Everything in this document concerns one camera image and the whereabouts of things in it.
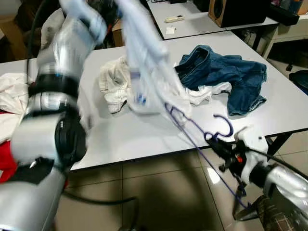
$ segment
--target tiled floor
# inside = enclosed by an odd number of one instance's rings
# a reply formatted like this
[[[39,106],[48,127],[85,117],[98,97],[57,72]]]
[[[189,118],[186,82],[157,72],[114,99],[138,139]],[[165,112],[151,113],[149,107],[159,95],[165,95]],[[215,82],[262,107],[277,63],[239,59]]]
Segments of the tiled floor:
[[[218,168],[222,163],[213,151],[203,153]],[[300,132],[278,151],[277,156],[308,174],[308,132]],[[235,191],[236,180],[222,174]],[[234,203],[222,181],[196,152],[164,155],[124,164],[72,172],[69,191],[101,200],[130,196],[140,199],[138,227],[147,231],[261,231],[258,219],[236,222]],[[244,203],[254,202],[262,191],[249,185]],[[62,196],[56,216],[57,231],[117,231],[128,227],[132,203],[124,206],[96,206]]]

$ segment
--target pile of clothes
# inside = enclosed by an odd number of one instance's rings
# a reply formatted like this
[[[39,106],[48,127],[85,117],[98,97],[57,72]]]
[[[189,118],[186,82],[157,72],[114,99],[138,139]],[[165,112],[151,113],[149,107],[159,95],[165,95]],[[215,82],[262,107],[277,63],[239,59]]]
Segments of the pile of clothes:
[[[239,55],[220,55],[209,46],[198,45],[183,55],[175,67],[191,104],[211,100],[211,95],[229,94],[227,109],[230,116],[246,115],[266,99],[260,95],[266,81],[266,65],[242,60]],[[101,67],[101,92],[111,113],[121,110],[131,90],[130,71],[126,57],[110,61]]]
[[[11,155],[10,138],[26,111],[27,99],[25,74],[0,76],[0,182],[9,179],[17,169]]]

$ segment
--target denim jeans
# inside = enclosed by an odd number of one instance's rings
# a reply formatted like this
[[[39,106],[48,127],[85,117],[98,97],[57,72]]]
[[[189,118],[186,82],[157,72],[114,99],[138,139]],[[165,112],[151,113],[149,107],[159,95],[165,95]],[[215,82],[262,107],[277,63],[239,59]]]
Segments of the denim jeans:
[[[245,115],[266,101],[259,95],[266,81],[266,65],[242,60],[239,55],[222,56],[209,46],[198,45],[189,55],[183,55],[175,69],[181,83],[191,90],[230,82],[227,109],[231,116]]]

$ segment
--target white wall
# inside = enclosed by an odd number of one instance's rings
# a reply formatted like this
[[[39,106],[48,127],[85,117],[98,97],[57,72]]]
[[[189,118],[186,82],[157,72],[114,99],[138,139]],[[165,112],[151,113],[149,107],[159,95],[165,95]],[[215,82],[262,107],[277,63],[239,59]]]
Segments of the white wall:
[[[20,0],[0,0],[0,15],[17,13]]]

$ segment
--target red cloth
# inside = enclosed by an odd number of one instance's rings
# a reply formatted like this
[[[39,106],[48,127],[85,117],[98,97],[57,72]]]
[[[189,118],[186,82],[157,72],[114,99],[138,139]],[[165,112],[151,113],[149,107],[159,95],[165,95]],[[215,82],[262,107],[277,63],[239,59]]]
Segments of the red cloth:
[[[0,145],[0,170],[3,171],[0,177],[0,182],[7,181],[12,175],[14,175],[17,169],[17,164],[12,157],[10,146],[10,141],[4,142]]]

